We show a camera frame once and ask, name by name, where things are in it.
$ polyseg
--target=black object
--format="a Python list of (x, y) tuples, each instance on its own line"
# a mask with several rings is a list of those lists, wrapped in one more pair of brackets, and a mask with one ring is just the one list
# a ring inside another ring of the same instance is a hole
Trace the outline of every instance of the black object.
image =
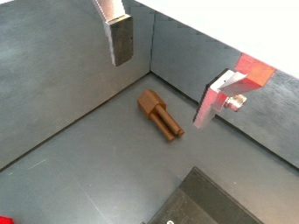
[(220, 186), (194, 167), (148, 224), (262, 224)]

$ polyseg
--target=gray wall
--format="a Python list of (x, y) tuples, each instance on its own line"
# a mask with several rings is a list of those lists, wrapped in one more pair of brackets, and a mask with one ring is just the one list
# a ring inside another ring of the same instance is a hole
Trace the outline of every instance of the gray wall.
[[(206, 85), (216, 75), (226, 68), (235, 70), (239, 55), (239, 51), (214, 38), (163, 14), (156, 14), (151, 70), (195, 101), (200, 100)], [(278, 71), (263, 88), (246, 94), (244, 108), (238, 113), (224, 110), (220, 114), (296, 167), (299, 167), (298, 95), (299, 80)]]
[(114, 67), (91, 0), (0, 5), (0, 169), (150, 71), (154, 11), (126, 7), (135, 56)]

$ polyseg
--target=gray metal plate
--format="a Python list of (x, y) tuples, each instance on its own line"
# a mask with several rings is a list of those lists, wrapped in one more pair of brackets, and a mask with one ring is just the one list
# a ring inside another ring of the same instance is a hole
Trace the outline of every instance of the gray metal plate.
[(91, 0), (0, 5), (0, 169), (150, 71), (154, 11), (126, 8), (135, 56), (115, 67)]
[(198, 167), (164, 203), (148, 224), (262, 224)]
[[(226, 68), (235, 70), (239, 55), (240, 52), (218, 40), (156, 14), (151, 70), (195, 101), (200, 100), (206, 85), (216, 75)], [(219, 114), (296, 167), (298, 95), (299, 80), (278, 71), (262, 89), (246, 94), (247, 104), (238, 113)]]
[[(147, 88), (186, 131), (172, 143), (136, 106)], [(148, 222), (198, 166), (264, 223), (298, 224), (298, 171), (219, 119), (199, 134), (194, 110), (146, 76), (0, 173), (0, 214), (23, 224)]]

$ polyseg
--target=bolt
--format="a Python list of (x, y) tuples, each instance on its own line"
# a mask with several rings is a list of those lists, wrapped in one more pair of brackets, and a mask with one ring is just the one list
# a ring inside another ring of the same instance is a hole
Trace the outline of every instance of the bolt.
[(243, 94), (234, 95), (227, 99), (224, 107), (235, 112), (239, 112), (239, 109), (244, 105), (246, 101), (247, 97)]

